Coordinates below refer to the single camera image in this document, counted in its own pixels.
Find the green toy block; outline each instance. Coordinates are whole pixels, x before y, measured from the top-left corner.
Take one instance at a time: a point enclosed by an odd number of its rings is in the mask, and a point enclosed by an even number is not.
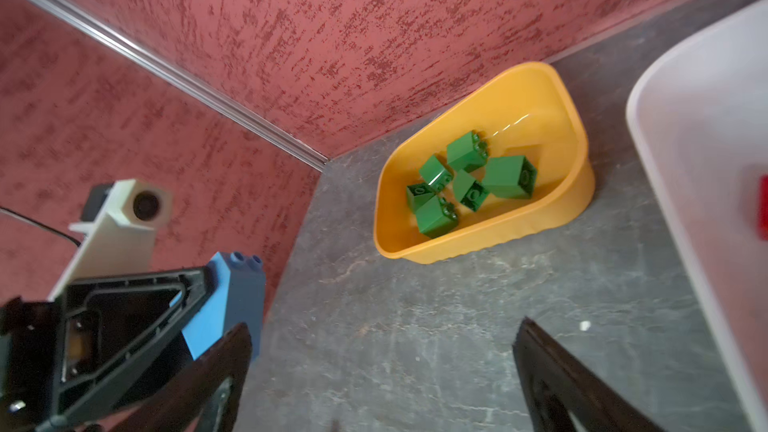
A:
[[[485,166],[482,185],[496,197],[531,198],[536,174],[525,156],[492,157]]]
[[[410,207],[411,212],[416,212],[430,198],[435,196],[435,193],[429,190],[429,187],[424,182],[408,186],[406,194],[408,195],[408,207]]]
[[[474,177],[463,170],[456,171],[456,178],[453,179],[453,195],[461,204],[476,212],[489,193]]]
[[[448,144],[448,165],[454,170],[471,172],[488,161],[488,144],[472,130]]]
[[[456,207],[443,197],[434,196],[416,211],[418,231],[429,238],[447,234],[458,225]]]
[[[433,192],[440,192],[453,180],[453,174],[435,156],[428,158],[418,173]]]

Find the wall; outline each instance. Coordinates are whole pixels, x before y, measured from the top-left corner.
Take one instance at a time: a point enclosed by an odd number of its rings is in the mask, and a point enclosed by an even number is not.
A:
[[[666,0],[74,0],[328,156]]]
[[[174,193],[153,268],[264,259],[271,303],[319,174],[24,0],[0,0],[0,205],[56,228],[90,187]],[[0,215],[0,302],[44,298],[74,246]]]

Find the gray marble surface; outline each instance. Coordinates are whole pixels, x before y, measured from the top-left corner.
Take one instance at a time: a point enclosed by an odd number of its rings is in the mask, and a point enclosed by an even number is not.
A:
[[[753,1],[695,0],[554,64],[598,180],[566,226],[431,265],[389,260],[372,239],[379,171],[424,122],[333,161],[236,429],[531,430],[511,352],[527,315],[665,429],[748,430],[624,105],[661,53]]]

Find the red toy block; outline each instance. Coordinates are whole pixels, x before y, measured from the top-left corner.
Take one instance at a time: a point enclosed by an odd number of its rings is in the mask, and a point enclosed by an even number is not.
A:
[[[760,202],[757,206],[757,233],[768,240],[768,176],[760,178]]]

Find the silver metal strip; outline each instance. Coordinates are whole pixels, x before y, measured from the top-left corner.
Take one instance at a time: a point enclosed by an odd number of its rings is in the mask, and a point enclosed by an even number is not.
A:
[[[187,71],[129,40],[69,0],[29,1],[317,170],[322,171],[328,162],[328,158],[317,150],[269,123],[263,117],[248,110],[242,104],[232,100]]]

